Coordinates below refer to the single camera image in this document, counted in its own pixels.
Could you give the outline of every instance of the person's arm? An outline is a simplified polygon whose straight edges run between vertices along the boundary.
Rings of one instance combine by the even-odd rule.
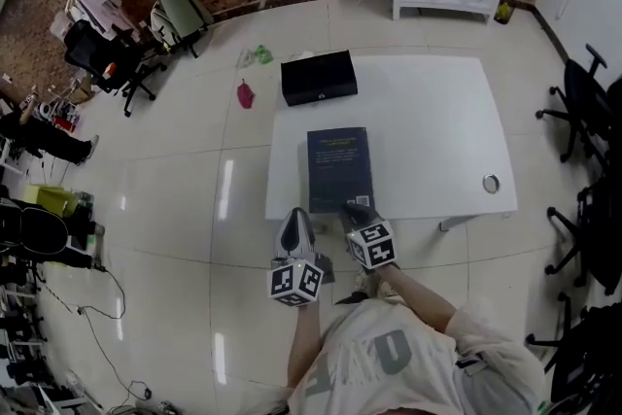
[[[28,103],[26,109],[23,110],[21,116],[19,117],[19,124],[27,124],[28,120],[32,116],[33,111],[35,110],[35,106],[37,105],[37,94],[32,95],[32,99]]]
[[[322,350],[320,301],[298,308],[298,322],[288,363],[288,387],[295,389]]]
[[[433,329],[444,333],[456,308],[437,293],[411,279],[392,264],[375,269],[380,278],[394,288],[408,307]]]

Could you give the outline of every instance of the office chair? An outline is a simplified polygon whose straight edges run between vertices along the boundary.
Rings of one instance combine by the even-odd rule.
[[[566,162],[572,155],[574,142],[577,135],[585,147],[585,154],[596,156],[597,160],[605,163],[603,155],[594,147],[589,135],[597,134],[607,140],[611,127],[612,113],[607,104],[606,92],[594,79],[599,65],[606,68],[605,60],[587,44],[587,51],[594,56],[594,61],[589,71],[583,69],[576,61],[569,59],[564,72],[563,93],[558,86],[552,86],[548,91],[551,95],[559,94],[566,112],[553,109],[536,111],[536,118],[541,120],[544,115],[549,115],[570,123],[570,139],[566,152],[560,155],[560,161]]]
[[[129,104],[140,87],[148,95],[149,100],[156,100],[156,96],[151,93],[144,85],[145,79],[155,70],[166,70],[166,66],[158,63],[154,66],[147,66],[142,62],[148,57],[145,53],[155,46],[140,46],[134,42],[130,36],[131,30],[122,31],[113,26],[118,36],[114,40],[106,40],[85,20],[80,20],[74,24],[67,35],[64,43],[67,47],[65,60],[74,66],[86,69],[94,77],[94,83],[105,92],[120,90],[125,101],[124,112],[127,117],[131,115]],[[110,63],[115,63],[117,68],[109,79],[103,77],[106,68]]]
[[[558,300],[564,302],[561,339],[542,341],[529,334],[525,342],[532,346],[557,348],[544,368],[544,372],[548,372],[555,366],[550,399],[559,403],[555,413],[578,413],[598,397],[619,369],[622,359],[615,344],[620,333],[622,304],[584,308],[579,324],[572,327],[570,298],[560,293]]]
[[[602,177],[593,186],[582,190],[577,199],[576,225],[554,207],[546,210],[549,219],[557,218],[568,229],[574,246],[557,265],[547,265],[544,273],[554,275],[580,256],[581,271],[574,285],[585,286],[589,271],[605,287],[605,294],[611,295],[622,276],[622,252],[618,251],[616,236],[619,224],[617,188],[610,178]]]

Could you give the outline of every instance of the black box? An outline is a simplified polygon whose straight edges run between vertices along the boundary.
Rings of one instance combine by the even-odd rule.
[[[338,213],[357,202],[375,208],[365,128],[307,132],[309,212]]]
[[[281,64],[281,88],[288,106],[359,93],[349,51]]]

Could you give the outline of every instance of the bottle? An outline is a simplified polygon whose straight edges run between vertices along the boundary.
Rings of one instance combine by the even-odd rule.
[[[267,64],[272,60],[272,53],[264,46],[257,47],[255,58],[260,64]]]

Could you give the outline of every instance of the person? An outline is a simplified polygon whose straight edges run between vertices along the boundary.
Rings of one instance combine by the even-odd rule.
[[[37,120],[32,116],[37,102],[37,93],[33,92],[23,113],[16,110],[0,118],[0,135],[19,141],[26,148],[41,149],[75,164],[89,159],[95,151],[99,137],[95,135],[91,140],[78,140],[51,123]]]
[[[261,409],[314,415],[536,413],[544,372],[523,345],[468,306],[457,310],[393,264],[375,273],[377,298],[369,298],[369,279],[360,272],[355,291],[337,303],[347,308],[345,315],[324,336],[319,301],[298,308],[288,387],[259,400]]]

